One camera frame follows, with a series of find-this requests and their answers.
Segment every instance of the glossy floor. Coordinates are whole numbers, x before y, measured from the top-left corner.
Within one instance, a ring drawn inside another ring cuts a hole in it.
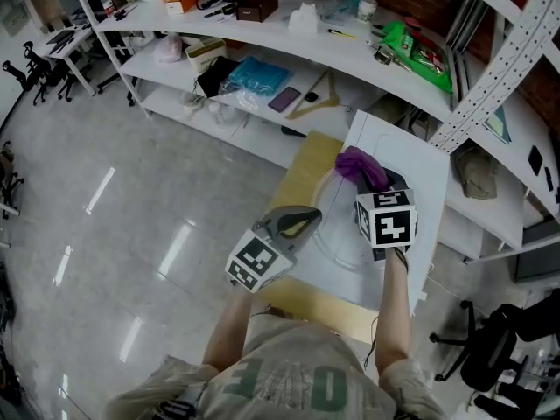
[[[18,308],[4,345],[33,406],[60,420],[99,418],[165,354],[200,362],[228,293],[229,250],[284,175],[174,121],[147,119],[128,107],[121,82],[94,98],[74,93],[37,107],[27,98],[3,134],[26,179],[21,216],[3,223]],[[504,265],[489,273],[460,259],[437,249],[416,309],[414,354],[425,368],[449,357],[428,341],[459,310],[447,290],[474,295],[484,312],[527,298]],[[469,392],[459,380],[447,390],[451,414]]]

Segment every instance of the purple cloth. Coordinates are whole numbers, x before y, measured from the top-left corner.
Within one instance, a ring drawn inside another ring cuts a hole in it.
[[[358,180],[360,170],[363,170],[369,182],[379,188],[380,192],[389,189],[389,180],[379,162],[355,146],[348,146],[344,152],[336,157],[334,169],[340,176],[354,184]]]

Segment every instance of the t-shirt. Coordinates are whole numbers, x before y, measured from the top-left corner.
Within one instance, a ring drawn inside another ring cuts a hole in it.
[[[141,386],[105,409],[107,420],[183,418],[179,414],[228,420],[445,419],[411,360],[389,366],[376,386],[336,334],[285,319],[257,334],[241,360],[222,373],[168,356]]]

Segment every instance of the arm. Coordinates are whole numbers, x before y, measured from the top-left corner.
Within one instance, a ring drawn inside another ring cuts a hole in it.
[[[409,357],[410,308],[407,279],[404,263],[394,249],[388,248],[381,309],[375,335],[375,365],[380,376],[394,362]]]
[[[242,357],[253,294],[237,284],[206,346],[202,364],[223,372]]]

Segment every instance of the green bag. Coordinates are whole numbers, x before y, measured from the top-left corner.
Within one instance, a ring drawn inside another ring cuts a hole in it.
[[[389,46],[402,62],[444,92],[452,93],[452,77],[441,48],[421,34],[413,37],[404,22],[391,22],[382,31],[385,38],[381,43]]]

